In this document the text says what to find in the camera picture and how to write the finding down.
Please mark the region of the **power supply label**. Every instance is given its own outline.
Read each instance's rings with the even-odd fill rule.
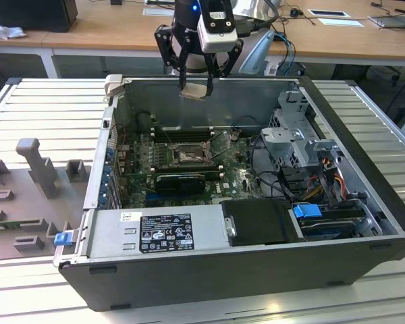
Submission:
[[[190,214],[142,216],[140,251],[142,253],[194,250]]]

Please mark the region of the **wooden desk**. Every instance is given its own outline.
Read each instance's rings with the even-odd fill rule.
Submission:
[[[42,57],[50,78],[59,76],[54,55],[160,57],[153,33],[160,24],[171,24],[171,17],[143,16],[143,4],[111,6],[108,0],[76,0],[78,18],[68,33],[28,31],[27,38],[0,40],[0,53],[35,53]],[[370,6],[371,0],[289,0],[307,9],[342,10],[349,19],[366,19],[386,13]],[[385,0],[393,14],[405,3]],[[290,8],[280,13],[289,17]],[[363,65],[405,65],[405,30],[382,30],[371,21],[360,21],[364,27],[324,26],[314,19],[291,18],[286,24],[288,38],[296,45],[296,61],[318,63],[353,63]],[[282,30],[280,22],[275,23]],[[269,52],[271,65],[285,55],[283,43],[273,43]]]
[[[299,5],[307,17],[315,17],[307,9],[345,11],[351,16],[347,19],[387,15],[371,7],[371,0],[289,0],[288,3]],[[401,1],[385,0],[383,4],[392,15],[398,14],[395,8],[405,9]],[[289,7],[281,9],[285,16],[289,15]],[[405,60],[405,30],[379,29],[370,20],[360,21],[364,27],[325,26],[318,20],[313,22],[316,26],[307,19],[288,20],[287,36],[296,45],[299,57]],[[275,27],[282,31],[280,22],[276,22]],[[271,54],[275,54],[275,49],[279,49],[279,45],[272,46]]]

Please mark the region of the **black box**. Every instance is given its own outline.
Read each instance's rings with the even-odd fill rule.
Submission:
[[[78,10],[75,0],[0,0],[0,25],[67,32]]]

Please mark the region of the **blue cable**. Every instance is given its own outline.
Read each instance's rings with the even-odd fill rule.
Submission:
[[[281,34],[276,33],[276,35],[283,40],[283,42],[285,43],[285,45],[288,47],[288,51],[290,52],[290,64],[288,64],[287,69],[285,70],[285,76],[287,75],[288,71],[290,70],[291,66],[292,66],[292,60],[293,60],[293,52],[292,52],[292,47],[291,47],[291,43],[285,38],[283,37]]]

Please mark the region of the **blue latch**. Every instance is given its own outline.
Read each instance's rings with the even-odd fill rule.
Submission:
[[[72,233],[58,233],[54,238],[55,246],[72,245]]]
[[[296,218],[307,218],[307,217],[322,217],[321,211],[316,204],[300,204],[295,206],[293,212]]]

